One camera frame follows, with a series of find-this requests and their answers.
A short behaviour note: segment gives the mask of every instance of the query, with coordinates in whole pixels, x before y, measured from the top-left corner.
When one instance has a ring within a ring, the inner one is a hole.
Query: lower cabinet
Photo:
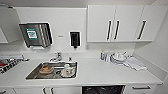
[[[19,88],[15,91],[17,94],[82,94],[82,87]]]
[[[82,94],[82,87],[57,87],[49,88],[47,94]]]
[[[125,86],[123,94],[153,94],[156,85]]]
[[[45,94],[48,88],[16,88],[17,94]]]
[[[0,89],[0,94],[16,94],[13,89]]]

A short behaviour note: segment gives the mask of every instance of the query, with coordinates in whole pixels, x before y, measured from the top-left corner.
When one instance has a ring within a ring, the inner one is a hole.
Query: white wall
[[[168,12],[154,42],[137,43],[134,53],[168,72]],[[168,76],[155,94],[167,94]]]
[[[44,50],[27,48],[23,40],[0,44],[1,54],[11,53],[55,53],[86,51],[127,51],[133,53],[136,43],[86,43],[86,8],[16,7],[21,23],[48,22],[53,44]],[[70,47],[70,31],[81,32],[81,46],[74,51]]]

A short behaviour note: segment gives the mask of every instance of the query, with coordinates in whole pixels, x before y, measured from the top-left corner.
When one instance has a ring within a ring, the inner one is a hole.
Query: cabinet handle
[[[118,27],[119,27],[119,21],[117,21],[117,28],[116,28],[116,34],[115,34],[115,37],[114,37],[114,39],[116,39],[116,38],[117,38],[117,33],[118,33]]]
[[[132,87],[134,90],[139,90],[139,89],[151,89],[149,86],[147,87]]]
[[[53,88],[51,88],[51,94],[54,94],[54,92],[53,92]]]
[[[5,93],[6,93],[6,91],[0,92],[0,94],[5,94]]]
[[[43,88],[43,93],[46,94],[45,88]]]
[[[109,29],[108,29],[107,40],[109,39],[109,34],[110,34],[110,27],[111,27],[111,21],[109,21]]]
[[[141,31],[140,31],[140,33],[139,33],[139,37],[138,37],[137,39],[140,39],[140,38],[141,38],[143,29],[144,29],[144,27],[145,27],[145,23],[146,23],[146,21],[143,21],[143,25],[142,25]]]

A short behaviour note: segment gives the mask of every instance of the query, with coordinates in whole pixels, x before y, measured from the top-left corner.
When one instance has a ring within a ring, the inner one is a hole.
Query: paper towel dispenser
[[[52,37],[48,23],[19,24],[26,46],[48,47],[52,44]]]

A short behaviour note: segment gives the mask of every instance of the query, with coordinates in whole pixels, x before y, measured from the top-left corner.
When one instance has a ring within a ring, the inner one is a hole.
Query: faucet
[[[54,62],[61,61],[62,60],[61,53],[57,52],[55,54],[56,54],[56,58],[51,58],[50,61],[54,61]]]

